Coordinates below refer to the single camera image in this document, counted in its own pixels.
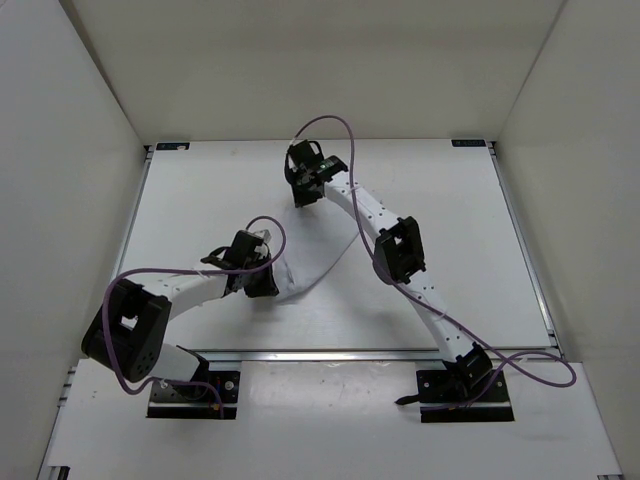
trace towel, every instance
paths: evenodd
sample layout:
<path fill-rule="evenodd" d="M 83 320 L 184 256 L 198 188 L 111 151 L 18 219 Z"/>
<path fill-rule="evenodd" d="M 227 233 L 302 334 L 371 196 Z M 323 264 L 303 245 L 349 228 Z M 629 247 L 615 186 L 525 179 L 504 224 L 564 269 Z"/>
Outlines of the towel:
<path fill-rule="evenodd" d="M 358 235 L 355 220 L 326 199 L 295 208 L 288 204 L 280 222 L 287 246 L 273 264 L 273 276 L 281 302 L 313 287 L 340 260 Z"/>

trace black mounting plate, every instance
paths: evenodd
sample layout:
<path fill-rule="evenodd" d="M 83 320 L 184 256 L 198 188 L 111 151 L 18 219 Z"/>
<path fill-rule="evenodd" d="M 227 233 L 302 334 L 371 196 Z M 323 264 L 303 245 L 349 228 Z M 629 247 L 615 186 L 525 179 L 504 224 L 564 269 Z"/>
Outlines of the black mounting plate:
<path fill-rule="evenodd" d="M 240 390 L 240 372 L 238 371 L 209 371 L 208 382 L 220 385 L 220 398 L 224 404 L 224 419 L 235 420 L 236 406 Z M 233 388 L 227 390 L 227 382 L 233 383 Z M 180 395 L 170 385 L 162 388 L 157 382 L 151 387 L 147 418 L 193 418 L 220 420 L 220 410 L 215 404 L 214 396 L 208 391 L 198 399 L 191 399 Z"/>
<path fill-rule="evenodd" d="M 498 374 L 489 390 L 471 406 L 435 411 L 429 411 L 428 407 L 460 402 L 456 391 L 439 388 L 451 378 L 451 374 L 447 370 L 418 370 L 416 377 L 422 423 L 513 422 L 515 420 L 504 372 Z M 471 397 L 478 395 L 484 385 L 481 383 L 475 387 L 471 391 Z"/>

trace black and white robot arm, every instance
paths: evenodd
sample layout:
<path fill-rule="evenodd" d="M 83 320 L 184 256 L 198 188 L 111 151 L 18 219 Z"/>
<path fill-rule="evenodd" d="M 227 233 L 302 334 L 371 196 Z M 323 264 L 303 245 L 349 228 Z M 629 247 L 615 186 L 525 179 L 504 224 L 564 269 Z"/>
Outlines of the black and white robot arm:
<path fill-rule="evenodd" d="M 301 141 L 287 151 L 285 178 L 291 185 L 296 206 L 304 207 L 327 198 L 353 218 L 357 209 L 365 233 L 375 242 L 373 266 L 380 279 L 387 284 L 394 283 L 435 310 L 446 312 L 446 305 L 424 263 L 418 223 L 412 217 L 401 218 L 389 211 L 358 182 L 351 185 L 347 172 L 347 166 L 339 158 L 325 158 L 317 142 Z M 355 206 L 353 189 L 356 190 Z M 438 345 L 451 374 L 451 388 L 458 391 L 461 398 L 469 398 L 470 392 L 491 373 L 490 358 L 477 343 L 447 321 L 444 314 L 436 314 L 413 301 L 411 305 Z"/>
<path fill-rule="evenodd" d="M 265 265 L 271 259 L 269 240 L 267 230 L 240 230 L 230 247 L 218 248 L 201 259 L 190 271 L 192 275 L 172 274 L 144 285 L 120 280 L 110 295 L 109 331 L 124 378 L 130 382 L 147 376 L 206 381 L 208 362 L 194 352 L 163 342 L 167 325 L 191 308 L 242 289 L 251 298 L 277 295 L 270 265 L 250 274 L 210 274 L 212 270 L 241 272 Z M 113 370 L 102 309 L 85 334 L 82 351 Z"/>

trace gray wall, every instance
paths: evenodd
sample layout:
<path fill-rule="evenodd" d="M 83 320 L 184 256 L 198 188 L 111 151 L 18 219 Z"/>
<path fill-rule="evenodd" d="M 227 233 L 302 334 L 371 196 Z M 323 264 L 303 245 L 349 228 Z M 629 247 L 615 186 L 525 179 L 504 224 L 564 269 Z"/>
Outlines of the gray wall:
<path fill-rule="evenodd" d="M 144 151 L 57 1 L 0 6 L 0 65 L 0 478 L 24 480 L 109 279 Z"/>
<path fill-rule="evenodd" d="M 63 2 L 152 143 L 495 139 L 562 0 Z"/>
<path fill-rule="evenodd" d="M 640 478 L 639 18 L 637 1 L 569 0 L 499 137 L 561 340 L 628 478 Z"/>

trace cable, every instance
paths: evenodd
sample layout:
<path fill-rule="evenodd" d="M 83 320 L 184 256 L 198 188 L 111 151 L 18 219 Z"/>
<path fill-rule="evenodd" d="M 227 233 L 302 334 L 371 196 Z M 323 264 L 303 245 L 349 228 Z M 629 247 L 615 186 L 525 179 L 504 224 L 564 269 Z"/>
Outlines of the cable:
<path fill-rule="evenodd" d="M 319 122 L 320 120 L 325 120 L 325 119 L 337 120 L 338 122 L 340 122 L 345 127 L 345 129 L 347 130 L 347 133 L 349 134 L 349 143 L 350 143 L 350 147 L 351 147 L 350 158 L 349 158 L 349 183 L 350 183 L 350 185 L 355 185 L 355 180 L 354 180 L 354 165 L 355 165 L 355 156 L 356 156 L 355 137 L 353 135 L 353 131 L 351 130 L 351 126 L 342 117 L 340 117 L 338 115 L 321 115 L 319 117 L 316 117 L 316 118 L 313 118 L 313 119 L 309 120 L 307 123 L 305 123 L 298 130 L 296 135 L 293 137 L 293 140 L 291 141 L 291 143 L 293 144 L 293 142 L 295 142 L 298 139 L 298 137 L 308 127 L 310 127 L 311 125 L 313 125 L 316 122 Z M 286 162 L 288 162 L 288 156 L 285 156 L 285 165 L 288 166 L 288 164 Z M 366 233 L 364 231 L 364 227 L 362 225 L 362 219 L 360 218 L 360 212 L 358 211 L 358 207 L 357 207 L 358 198 L 357 198 L 357 195 L 356 195 L 356 190 L 357 189 L 354 189 L 354 188 L 351 189 L 351 200 L 353 202 L 353 209 L 354 209 L 354 213 L 355 213 L 354 218 L 355 218 L 356 224 L 358 226 L 358 233 L 360 235 L 360 239 L 362 240 L 364 248 L 367 251 L 367 253 L 369 254 L 369 257 L 371 257 L 371 260 L 373 261 L 374 265 L 376 265 L 377 270 L 379 270 L 379 272 L 382 273 L 383 275 L 386 275 L 386 272 L 384 271 L 384 269 L 380 265 L 380 262 L 378 262 L 378 260 L 376 259 L 375 255 L 373 253 L 373 250 L 371 249 L 371 246 L 369 245 L 369 242 L 367 241 L 367 236 L 366 236 Z M 429 305 L 429 304 L 427 304 L 425 302 L 422 302 L 421 300 L 418 300 L 416 297 L 414 297 L 410 293 L 405 292 L 400 287 L 398 282 L 394 281 L 388 275 L 386 275 L 386 277 L 387 277 L 387 280 L 389 281 L 389 283 L 396 290 L 398 290 L 404 297 L 406 297 L 408 300 L 410 300 L 411 302 L 414 302 L 417 305 L 420 305 L 423 308 L 426 308 L 427 310 L 429 310 L 431 313 L 433 313 L 435 315 L 441 316 L 442 318 L 447 320 L 449 323 L 451 323 L 453 326 L 457 327 L 462 332 L 464 332 L 467 336 L 469 336 L 470 338 L 472 338 L 473 340 L 478 342 L 486 350 L 489 350 L 494 355 L 496 355 L 500 360 L 502 360 L 502 363 L 496 368 L 494 374 L 490 377 L 490 381 L 488 381 L 486 383 L 485 388 L 483 389 L 482 393 L 480 395 L 478 395 L 476 398 L 472 399 L 471 401 L 462 402 L 462 403 L 459 403 L 459 404 L 452 404 L 452 405 L 441 406 L 441 407 L 432 407 L 433 410 L 444 410 L 444 409 L 455 408 L 455 407 L 460 407 L 460 406 L 469 406 L 471 403 L 476 401 L 479 397 L 484 395 L 484 393 L 491 387 L 491 385 L 493 384 L 493 382 L 497 378 L 497 376 L 500 373 L 500 371 L 502 371 L 504 369 L 504 367 L 506 367 L 507 365 L 515 368 L 517 371 L 519 371 L 523 375 L 531 378 L 532 380 L 535 380 L 536 382 L 539 382 L 539 383 L 541 383 L 543 385 L 547 385 L 547 386 L 550 386 L 550 387 L 568 388 L 568 387 L 571 387 L 571 386 L 575 385 L 575 383 L 577 382 L 578 375 L 576 374 L 576 371 L 569 364 L 569 362 L 564 360 L 562 357 L 559 357 L 558 355 L 554 355 L 552 353 L 548 353 L 548 352 L 544 352 L 544 351 L 536 351 L 536 350 L 526 350 L 526 351 L 515 353 L 515 354 L 507 357 L 502 352 L 500 352 L 498 349 L 496 349 L 496 348 L 492 347 L 491 345 L 489 345 L 486 341 L 481 339 L 478 335 L 473 333 L 471 330 L 469 330 L 467 327 L 462 325 L 459 321 L 457 321 L 456 319 L 454 319 L 450 315 L 447 315 L 445 312 L 441 312 L 440 310 L 432 307 L 431 305 Z M 564 365 L 567 368 L 567 370 L 569 370 L 569 373 L 571 374 L 571 380 L 569 380 L 568 382 L 565 382 L 565 383 L 553 382 L 553 381 L 550 381 L 550 380 L 547 380 L 545 378 L 539 377 L 539 376 L 537 376 L 537 375 L 525 370 L 520 365 L 518 365 L 517 363 L 514 362 L 514 359 L 519 358 L 519 357 L 523 357 L 525 355 L 542 355 L 542 356 L 545 356 L 545 357 L 552 358 L 553 360 L 555 360 L 555 361 L 561 363 L 562 365 Z"/>
<path fill-rule="evenodd" d="M 131 388 L 127 384 L 127 380 L 124 378 L 124 375 L 122 374 L 122 369 L 120 368 L 120 364 L 118 363 L 116 352 L 113 346 L 113 338 L 111 336 L 111 328 L 109 325 L 109 300 L 111 299 L 111 294 L 113 293 L 113 289 L 118 284 L 118 282 L 120 282 L 120 280 L 130 277 L 131 275 L 137 275 L 139 273 L 163 273 L 163 274 L 173 274 L 173 275 L 199 275 L 199 276 L 202 276 L 202 275 L 204 276 L 248 275 L 252 273 L 258 273 L 270 267 L 271 265 L 273 265 L 273 263 L 276 260 L 278 260 L 278 258 L 280 258 L 280 256 L 284 252 L 284 249 L 287 245 L 287 236 L 282 224 L 278 222 L 275 218 L 269 217 L 267 215 L 260 215 L 254 218 L 249 222 L 246 228 L 249 229 L 258 220 L 269 220 L 270 222 L 273 222 L 278 227 L 278 229 L 280 230 L 280 234 L 282 235 L 282 245 L 280 246 L 280 250 L 278 250 L 278 253 L 276 253 L 273 258 L 268 260 L 263 265 L 260 265 L 259 267 L 249 268 L 249 269 L 238 269 L 238 270 L 203 270 L 203 271 L 183 270 L 183 269 L 175 269 L 175 268 L 134 268 L 132 270 L 128 270 L 126 272 L 119 274 L 107 286 L 107 289 L 104 292 L 104 298 L 102 300 L 102 329 L 104 331 L 104 340 L 107 348 L 107 355 L 109 357 L 109 363 L 111 364 L 111 368 L 113 369 L 113 372 L 116 375 L 116 379 L 118 380 L 118 383 L 126 393 L 128 393 L 129 395 L 137 395 L 140 392 L 142 392 L 145 389 L 145 387 L 150 383 L 163 381 L 163 380 L 170 385 L 204 387 L 211 390 L 211 392 L 215 396 L 216 402 L 218 402 L 218 404 L 220 405 L 220 417 L 224 418 L 222 400 L 220 399 L 220 394 L 212 385 L 208 383 L 185 382 L 180 380 L 170 380 L 170 379 L 168 380 L 168 379 L 162 379 L 158 377 L 149 377 L 146 380 L 144 380 L 138 388 Z"/>

